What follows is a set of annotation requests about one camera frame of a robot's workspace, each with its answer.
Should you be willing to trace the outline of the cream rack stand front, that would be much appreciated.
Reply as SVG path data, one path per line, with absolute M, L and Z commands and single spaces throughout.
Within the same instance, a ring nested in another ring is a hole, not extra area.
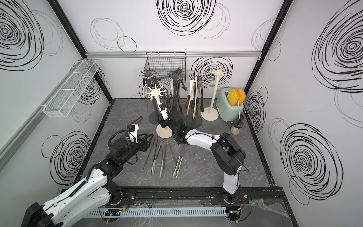
M 157 135 L 163 139 L 167 139 L 172 137 L 172 130 L 167 125 L 168 122 L 168 110 L 167 107 L 163 107 L 163 103 L 160 100 L 160 97 L 163 96 L 163 93 L 166 92 L 161 88 L 158 88 L 157 85 L 154 88 L 148 87 L 147 94 L 150 95 L 150 100 L 153 101 L 155 114 L 158 122 L 158 126 L 156 129 Z

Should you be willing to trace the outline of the slim black tongs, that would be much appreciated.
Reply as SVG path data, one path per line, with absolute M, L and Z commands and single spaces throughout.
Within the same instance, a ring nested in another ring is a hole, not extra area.
M 199 88 L 200 88 L 200 110 L 203 113 L 204 112 L 204 98 L 203 98 L 203 84 L 202 84 L 202 81 L 199 82 Z

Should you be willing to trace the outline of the dark grey rack stand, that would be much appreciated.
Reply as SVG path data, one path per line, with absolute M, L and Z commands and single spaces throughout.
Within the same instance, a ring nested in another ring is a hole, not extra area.
M 140 77 L 143 78 L 143 85 L 142 85 L 142 89 L 141 89 L 142 98 L 150 99 L 150 95 L 146 93 L 148 91 L 148 87 L 154 88 L 154 86 L 157 85 L 158 88 L 161 88 L 162 85 L 159 84 L 157 77 L 154 74 L 155 74 L 155 72 L 149 71 L 149 70 L 141 72 Z M 158 124 L 156 114 L 155 114 L 155 108 L 154 108 L 154 111 L 149 115 L 149 121 L 152 124 L 155 124 L 155 125 Z
M 198 91 L 197 91 L 197 99 L 196 99 L 196 111 L 197 111 L 197 101 L 198 101 Z M 193 108 L 191 108 L 191 112 L 189 113 L 189 115 L 186 115 L 186 118 L 185 118 L 186 125 L 191 128 L 200 127 L 202 125 L 202 118 L 199 115 L 197 115 L 197 113 L 196 113 L 195 119 L 193 120 L 192 114 L 193 114 Z
M 180 83 L 183 83 L 182 80 L 179 79 L 181 73 L 182 69 L 178 68 L 169 74 L 169 85 L 171 90 L 167 96 L 168 117 L 177 127 L 183 125 L 184 118 L 180 102 Z

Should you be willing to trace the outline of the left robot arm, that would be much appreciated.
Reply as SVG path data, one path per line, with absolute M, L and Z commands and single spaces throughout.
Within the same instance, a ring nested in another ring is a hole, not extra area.
M 113 179 L 123 166 L 147 151 L 154 135 L 138 134 L 138 124 L 113 134 L 108 140 L 109 153 L 94 164 L 86 177 L 55 198 L 40 205 L 34 203 L 25 212 L 23 227 L 70 227 L 91 211 L 108 203 L 118 205 L 125 197 Z

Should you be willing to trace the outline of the cream tongs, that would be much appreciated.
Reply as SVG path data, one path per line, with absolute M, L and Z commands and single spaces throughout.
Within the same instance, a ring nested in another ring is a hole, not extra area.
M 183 159 L 183 151 L 185 149 L 185 145 L 182 146 L 182 149 L 181 149 L 181 152 L 180 152 L 180 155 L 178 157 L 178 161 L 177 161 L 177 164 L 176 164 L 176 167 L 175 167 L 175 170 L 174 170 L 174 173 L 173 173 L 173 177 L 174 178 L 177 178 L 179 176 L 179 172 L 180 172 L 180 166 L 181 166 L 181 163 L 182 163 L 182 159 Z

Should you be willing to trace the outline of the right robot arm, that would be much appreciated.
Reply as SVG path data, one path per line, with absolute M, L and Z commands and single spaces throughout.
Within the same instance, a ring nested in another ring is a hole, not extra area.
M 157 122 L 162 128 L 169 127 L 178 144 L 194 145 L 210 151 L 220 169 L 224 172 L 222 196 L 227 203 L 233 203 L 240 192 L 239 175 L 246 158 L 245 151 L 227 132 L 213 135 L 188 126 L 186 118 L 178 111 L 172 111 L 170 104 L 153 102 Z

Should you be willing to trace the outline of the black ring tongs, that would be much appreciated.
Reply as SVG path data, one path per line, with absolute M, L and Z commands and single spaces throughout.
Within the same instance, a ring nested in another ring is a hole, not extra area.
M 179 80 L 179 76 L 176 77 L 175 75 L 173 75 L 173 73 L 170 75 L 170 78 L 172 79 L 172 91 L 173 91 L 173 105 L 172 105 L 172 110 L 176 111 L 177 108 L 179 108 L 180 113 L 182 113 L 182 107 L 181 107 L 181 103 L 180 103 L 180 80 Z

